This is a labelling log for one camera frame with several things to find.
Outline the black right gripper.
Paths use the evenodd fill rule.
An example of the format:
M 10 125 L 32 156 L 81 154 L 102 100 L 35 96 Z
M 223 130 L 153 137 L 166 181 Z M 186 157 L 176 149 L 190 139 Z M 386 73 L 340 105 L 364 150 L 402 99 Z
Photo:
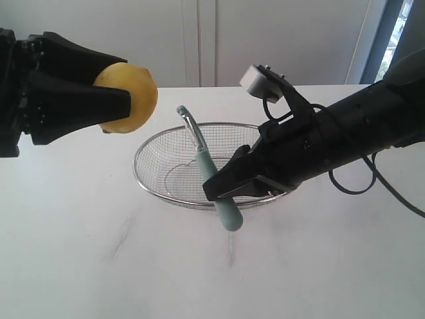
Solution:
M 325 151 L 320 116 L 323 106 L 267 120 L 258 127 L 259 138 L 250 149 L 240 146 L 229 162 L 203 183 L 208 201 L 227 197 L 278 196 L 295 191 L 303 181 L 323 173 L 317 163 Z

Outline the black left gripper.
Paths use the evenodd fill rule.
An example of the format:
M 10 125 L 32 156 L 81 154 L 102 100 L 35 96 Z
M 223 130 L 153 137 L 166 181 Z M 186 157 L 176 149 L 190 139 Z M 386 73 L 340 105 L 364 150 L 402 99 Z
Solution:
M 2 28 L 1 157 L 19 156 L 22 134 L 45 146 L 77 130 L 127 118 L 128 91 L 87 86 L 108 66 L 126 61 L 54 32 L 20 41 L 14 31 Z

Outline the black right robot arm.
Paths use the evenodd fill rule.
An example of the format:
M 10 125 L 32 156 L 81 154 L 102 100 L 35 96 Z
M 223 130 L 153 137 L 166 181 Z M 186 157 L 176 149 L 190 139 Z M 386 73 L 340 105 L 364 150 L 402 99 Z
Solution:
M 424 51 L 404 57 L 381 81 L 325 108 L 265 66 L 251 66 L 244 84 L 263 102 L 285 98 L 290 113 L 260 125 L 254 145 L 238 148 L 204 182 L 209 201 L 289 193 L 363 156 L 424 140 Z

